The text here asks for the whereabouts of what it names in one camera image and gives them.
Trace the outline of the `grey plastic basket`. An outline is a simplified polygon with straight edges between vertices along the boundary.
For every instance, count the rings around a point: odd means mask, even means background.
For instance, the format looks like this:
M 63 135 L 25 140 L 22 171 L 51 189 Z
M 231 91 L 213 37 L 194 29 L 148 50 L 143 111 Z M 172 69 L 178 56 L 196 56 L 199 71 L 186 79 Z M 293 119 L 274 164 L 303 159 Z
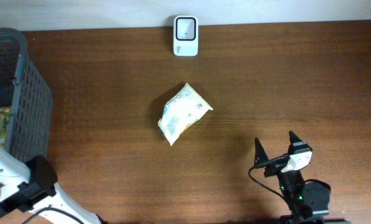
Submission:
M 22 32 L 0 28 L 0 107 L 9 106 L 5 150 L 18 161 L 47 156 L 53 97 Z

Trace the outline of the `white barcode scanner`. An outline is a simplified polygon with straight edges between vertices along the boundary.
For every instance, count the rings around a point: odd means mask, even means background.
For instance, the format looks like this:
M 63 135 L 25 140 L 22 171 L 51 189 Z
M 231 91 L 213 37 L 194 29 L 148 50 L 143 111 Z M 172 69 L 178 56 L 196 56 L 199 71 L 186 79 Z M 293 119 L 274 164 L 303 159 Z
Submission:
M 194 57 L 199 49 L 199 21 L 195 16 L 176 16 L 173 20 L 173 52 L 178 57 Z

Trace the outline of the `green tea pouch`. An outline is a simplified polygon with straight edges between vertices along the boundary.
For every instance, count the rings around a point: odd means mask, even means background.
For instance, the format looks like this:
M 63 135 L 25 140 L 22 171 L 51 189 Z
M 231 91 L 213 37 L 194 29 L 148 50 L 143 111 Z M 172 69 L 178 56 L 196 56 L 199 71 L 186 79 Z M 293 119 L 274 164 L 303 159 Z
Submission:
M 0 138 L 2 141 L 5 140 L 6 138 L 6 129 L 7 129 L 7 124 L 9 122 L 10 114 L 11 114 L 10 106 L 0 107 Z

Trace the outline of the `pale yellow snack bag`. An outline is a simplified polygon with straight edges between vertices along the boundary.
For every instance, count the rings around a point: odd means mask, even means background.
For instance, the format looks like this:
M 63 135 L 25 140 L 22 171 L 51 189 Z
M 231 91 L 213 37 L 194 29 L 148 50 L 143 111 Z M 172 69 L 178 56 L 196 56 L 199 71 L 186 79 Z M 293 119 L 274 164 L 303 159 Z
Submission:
M 188 84 L 165 105 L 157 126 L 172 146 L 179 136 L 213 108 Z

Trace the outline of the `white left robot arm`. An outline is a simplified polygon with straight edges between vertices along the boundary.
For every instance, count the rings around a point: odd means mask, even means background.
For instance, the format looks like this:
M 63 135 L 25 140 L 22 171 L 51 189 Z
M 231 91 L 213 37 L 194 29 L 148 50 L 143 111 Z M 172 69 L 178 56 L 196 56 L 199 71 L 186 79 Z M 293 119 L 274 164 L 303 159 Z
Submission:
M 0 146 L 0 219 L 15 210 L 32 214 L 26 223 L 38 215 L 54 224 L 106 223 L 65 193 L 45 157 L 23 163 Z

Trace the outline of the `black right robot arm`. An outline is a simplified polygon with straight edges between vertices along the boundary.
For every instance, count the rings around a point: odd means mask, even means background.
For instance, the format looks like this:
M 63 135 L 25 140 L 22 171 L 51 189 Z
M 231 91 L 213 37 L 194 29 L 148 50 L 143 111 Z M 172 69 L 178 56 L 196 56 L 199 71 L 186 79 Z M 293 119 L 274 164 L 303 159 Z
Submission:
M 317 179 L 303 179 L 301 170 L 310 164 L 312 148 L 293 132 L 289 132 L 287 153 L 269 159 L 261 142 L 255 138 L 254 165 L 248 176 L 259 186 L 278 195 L 288 206 L 290 214 L 280 217 L 280 223 L 324 223 L 329 214 L 331 186 Z M 276 176 L 277 192 L 252 177 L 254 169 L 264 169 L 264 176 Z

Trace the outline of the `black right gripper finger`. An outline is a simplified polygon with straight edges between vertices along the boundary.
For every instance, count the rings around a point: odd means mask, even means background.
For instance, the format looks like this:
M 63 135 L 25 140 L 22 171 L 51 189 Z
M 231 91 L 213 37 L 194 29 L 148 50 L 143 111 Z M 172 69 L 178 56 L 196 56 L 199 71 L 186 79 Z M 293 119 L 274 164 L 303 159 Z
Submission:
M 304 141 L 301 140 L 293 131 L 289 131 L 289 141 L 292 145 L 304 144 Z
M 254 165 L 262 165 L 268 162 L 268 156 L 261 145 L 261 142 L 258 138 L 255 138 L 255 159 Z

